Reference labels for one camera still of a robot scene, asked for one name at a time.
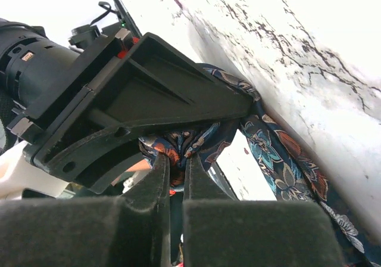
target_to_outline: floral scarf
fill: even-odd
[[[278,200],[305,200],[318,203],[331,217],[336,238],[347,266],[381,267],[381,247],[361,227],[320,169],[268,114],[261,97],[248,82],[218,67],[202,64],[213,76],[230,87],[253,97],[252,114],[239,120],[197,126],[165,135],[140,138],[140,149],[152,166],[158,153],[165,153],[173,167],[172,190],[182,190],[186,160],[198,153],[208,170],[239,129],[247,138],[251,153]]]

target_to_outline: screw hole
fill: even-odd
[[[14,48],[14,49],[12,50],[12,52],[13,52],[14,54],[18,54],[20,51],[21,51],[21,48]]]
[[[120,138],[123,136],[126,136],[129,133],[129,131],[124,127],[119,127],[118,130],[115,132],[114,136],[116,138]]]
[[[64,166],[63,171],[64,171],[64,173],[69,173],[69,172],[71,172],[72,170],[74,170],[75,167],[76,167],[75,162],[68,162],[68,163]]]

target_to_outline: black cable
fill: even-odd
[[[115,11],[111,8],[111,5],[108,3],[108,2],[99,2],[98,3],[98,6],[100,6],[102,9],[105,9],[106,12],[104,12],[103,14],[101,14],[100,16],[98,16],[97,18],[95,18],[94,20],[91,21],[90,23],[90,26],[92,26],[93,24],[99,22],[100,20],[102,20],[104,17],[106,17],[109,13],[113,13],[115,15],[118,16],[118,11]]]

